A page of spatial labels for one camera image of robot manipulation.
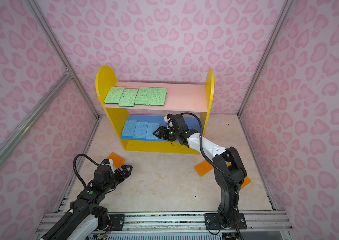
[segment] blue shelf board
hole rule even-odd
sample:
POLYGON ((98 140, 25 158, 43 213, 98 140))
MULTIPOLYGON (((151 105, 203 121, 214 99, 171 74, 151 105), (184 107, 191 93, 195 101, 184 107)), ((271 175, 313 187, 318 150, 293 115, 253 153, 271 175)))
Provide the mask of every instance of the blue shelf board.
MULTIPOLYGON (((196 131, 200 132, 199 122, 196 118, 191 117, 187 118, 185 116, 184 121, 186 122, 189 129, 195 129, 196 131)), ((164 117, 160 116, 143 116, 143 115, 130 115, 128 120, 136 120, 138 122, 148 122, 148 123, 159 123, 160 126, 167 126, 167 123, 164 121, 164 117)), ((154 141, 154 142, 168 142, 163 139, 141 139, 141 138, 134 138, 134 137, 121 137, 123 140, 140 140, 140 141, 154 141)))

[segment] orange object on floor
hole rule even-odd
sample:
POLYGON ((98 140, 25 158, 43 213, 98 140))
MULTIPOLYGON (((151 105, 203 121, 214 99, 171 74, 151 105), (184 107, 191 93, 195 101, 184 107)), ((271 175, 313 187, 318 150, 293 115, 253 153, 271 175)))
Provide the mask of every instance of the orange object on floor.
MULTIPOLYGON (((206 160, 204 160, 202 163, 196 165, 194 169, 198 172, 199 176, 204 176, 207 172, 211 171, 213 169, 213 166, 209 164, 206 160)), ((251 182, 251 179, 249 177, 244 178, 244 183, 242 184, 241 188, 244 188, 251 182)))
POLYGON ((114 166, 115 168, 121 167, 121 166, 124 164, 124 162, 125 162, 125 159, 124 159, 124 158, 122 158, 122 157, 116 155, 115 153, 111 153, 111 154, 108 156, 107 159, 112 159, 112 161, 113 161, 113 166, 114 166))

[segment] pink heart pattern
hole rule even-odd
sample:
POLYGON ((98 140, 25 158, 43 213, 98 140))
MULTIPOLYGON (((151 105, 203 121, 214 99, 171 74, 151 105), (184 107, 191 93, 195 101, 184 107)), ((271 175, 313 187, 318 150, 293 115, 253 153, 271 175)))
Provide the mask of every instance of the pink heart pattern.
POLYGON ((1 1, 0 144, 64 71, 23 2, 1 1))
MULTIPOLYGON (((2 109, 1 121, 6 119, 2 109)), ((79 91, 69 82, 0 168, 0 239, 33 236, 43 214, 57 203, 72 171, 72 158, 93 123, 79 91)))
POLYGON ((297 239, 339 239, 339 1, 297 1, 279 39, 244 128, 297 239))
POLYGON ((212 112, 237 113, 283 4, 282 0, 90 2, 73 7, 72 1, 38 1, 72 65, 80 62, 76 72, 100 114, 104 111, 95 83, 86 81, 95 78, 99 65, 113 68, 119 81, 188 84, 202 84, 206 69, 213 68, 216 82, 221 81, 220 87, 231 97, 215 92, 212 112), (61 23, 63 19, 70 24, 61 23), (94 59, 99 65, 93 65, 94 59))

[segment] beige tabletop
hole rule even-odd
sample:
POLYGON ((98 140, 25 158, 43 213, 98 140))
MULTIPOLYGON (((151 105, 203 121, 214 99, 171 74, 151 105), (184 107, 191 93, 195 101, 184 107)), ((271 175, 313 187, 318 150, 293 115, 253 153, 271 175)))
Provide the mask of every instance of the beige tabletop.
MULTIPOLYGON (((239 210, 272 210, 262 180, 236 115, 211 115, 205 137, 224 147, 235 147, 251 183, 240 191, 239 210)), ((88 155, 101 162, 112 152, 132 165, 132 175, 115 191, 106 195, 101 206, 109 212, 214 211, 220 204, 221 189, 213 171, 200 177, 194 166, 201 155, 125 151, 109 120, 104 117, 88 155)), ((85 161, 80 175, 88 183, 96 166, 85 161)), ((74 201, 83 185, 75 181, 69 202, 74 201)))

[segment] green sponge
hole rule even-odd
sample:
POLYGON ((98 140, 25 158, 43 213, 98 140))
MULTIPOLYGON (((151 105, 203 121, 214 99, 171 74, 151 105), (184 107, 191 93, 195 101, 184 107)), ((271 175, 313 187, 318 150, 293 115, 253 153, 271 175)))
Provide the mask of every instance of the green sponge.
POLYGON ((119 103, 124 89, 125 87, 112 87, 109 90, 107 97, 105 97, 104 103, 119 103))
POLYGON ((166 88, 154 88, 153 93, 151 94, 151 98, 149 99, 149 104, 155 106, 164 106, 166 95, 166 88))
POLYGON ((138 89, 124 89, 124 92, 120 97, 119 106, 133 107, 135 105, 136 94, 138 94, 138 89))
POLYGON ((149 105, 149 99, 151 98, 154 88, 141 87, 135 98, 135 104, 138 105, 149 105))

